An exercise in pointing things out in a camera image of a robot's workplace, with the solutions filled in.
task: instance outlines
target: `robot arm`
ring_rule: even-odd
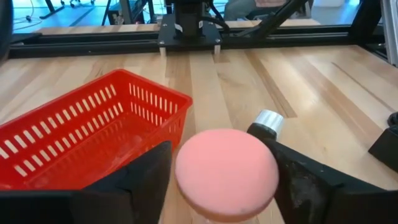
[[[7,57],[12,34],[12,0],[0,1],[0,64]]]
[[[286,224],[398,223],[398,190],[381,189],[278,143],[282,120],[273,111],[262,111],[248,133],[276,158],[274,197]]]

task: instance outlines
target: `pink sponge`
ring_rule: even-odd
[[[260,140],[234,129],[204,131],[178,152],[175,176],[187,202],[218,222],[240,222],[267,207],[276,191],[276,161]]]

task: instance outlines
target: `wooden table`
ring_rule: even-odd
[[[285,26],[317,25],[313,20]],[[231,26],[252,26],[250,21]],[[71,27],[44,34],[154,30],[152,25]],[[293,47],[210,52],[9,60],[0,67],[0,123],[111,70],[125,68],[193,97],[182,142],[211,128],[246,130],[258,112],[286,117],[280,142],[385,189],[398,175],[367,153],[398,110],[398,69],[358,46]],[[283,223],[275,202],[257,217]],[[160,220],[191,223],[172,175]]]

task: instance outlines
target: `silver cap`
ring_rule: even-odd
[[[279,137],[284,125],[284,117],[274,111],[262,110],[254,122],[271,128],[276,132],[276,136]]]

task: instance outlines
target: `black mount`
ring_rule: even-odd
[[[384,130],[368,152],[398,173],[398,125]]]
[[[171,162],[167,141],[81,190],[0,191],[1,223],[158,224]]]
[[[191,17],[184,21],[182,16],[180,24],[176,23],[174,14],[165,15],[159,31],[158,45],[172,50],[183,50],[196,47],[198,49],[211,49],[221,44],[221,36],[217,27],[208,21],[201,21]]]
[[[381,189],[279,144],[263,124],[253,123],[248,133],[276,158],[274,197],[286,224],[398,223],[398,190]]]

